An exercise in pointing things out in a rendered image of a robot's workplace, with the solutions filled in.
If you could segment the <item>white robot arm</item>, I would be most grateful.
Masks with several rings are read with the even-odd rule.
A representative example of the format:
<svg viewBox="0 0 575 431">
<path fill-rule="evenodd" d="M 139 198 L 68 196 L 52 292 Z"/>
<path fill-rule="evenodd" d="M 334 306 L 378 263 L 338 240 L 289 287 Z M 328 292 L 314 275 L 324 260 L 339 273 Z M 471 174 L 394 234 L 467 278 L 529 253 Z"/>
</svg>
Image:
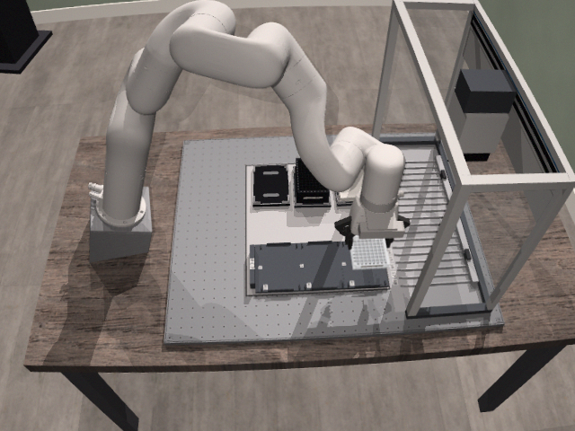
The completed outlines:
<svg viewBox="0 0 575 431">
<path fill-rule="evenodd" d="M 367 221 L 358 224 L 359 239 L 402 238 L 404 224 L 393 209 L 404 197 L 402 151 L 354 127 L 344 128 L 330 148 L 324 129 L 326 83 L 290 32 L 268 22 L 246 39 L 234 36 L 235 28 L 227 5 L 193 1 L 169 13 L 133 57 L 107 128 L 104 183 L 88 185 L 99 192 L 89 197 L 97 199 L 101 220 L 128 227 L 144 217 L 142 191 L 155 115 L 185 70 L 249 88 L 271 87 L 289 111 L 302 162 L 325 188 L 346 191 L 364 171 L 360 201 Z"/>
</svg>

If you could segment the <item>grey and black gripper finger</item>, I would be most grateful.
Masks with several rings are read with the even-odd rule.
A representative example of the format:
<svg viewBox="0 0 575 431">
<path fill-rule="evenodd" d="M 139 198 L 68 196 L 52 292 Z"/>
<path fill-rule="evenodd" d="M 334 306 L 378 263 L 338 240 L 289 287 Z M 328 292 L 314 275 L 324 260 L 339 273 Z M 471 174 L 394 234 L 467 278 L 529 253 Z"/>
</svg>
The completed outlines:
<svg viewBox="0 0 575 431">
<path fill-rule="evenodd" d="M 398 221 L 403 221 L 404 228 L 406 228 L 410 225 L 410 220 L 406 217 L 398 215 Z M 393 240 L 394 239 L 385 239 L 387 248 L 390 248 L 391 242 L 393 242 Z"/>
<path fill-rule="evenodd" d="M 351 216 L 334 223 L 335 229 L 340 232 L 341 235 L 345 236 L 345 245 L 348 245 L 349 250 L 352 249 L 353 237 L 355 236 L 355 234 L 351 233 L 350 224 Z M 347 227 L 345 227 L 346 225 Z"/>
</svg>

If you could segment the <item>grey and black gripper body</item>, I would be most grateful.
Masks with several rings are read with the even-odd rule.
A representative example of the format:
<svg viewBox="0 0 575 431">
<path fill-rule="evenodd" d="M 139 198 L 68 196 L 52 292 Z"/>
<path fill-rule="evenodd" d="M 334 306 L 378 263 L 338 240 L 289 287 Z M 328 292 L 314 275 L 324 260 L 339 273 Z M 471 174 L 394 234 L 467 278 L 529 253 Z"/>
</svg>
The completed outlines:
<svg viewBox="0 0 575 431">
<path fill-rule="evenodd" d="M 394 205 L 393 209 L 395 212 L 396 221 L 398 221 L 398 211 L 399 211 L 398 202 Z M 365 207 L 361 204 L 360 192 L 353 200 L 351 209 L 349 211 L 349 216 L 351 216 L 351 224 L 350 224 L 351 233 L 358 235 L 359 222 L 366 222 Z"/>
</svg>

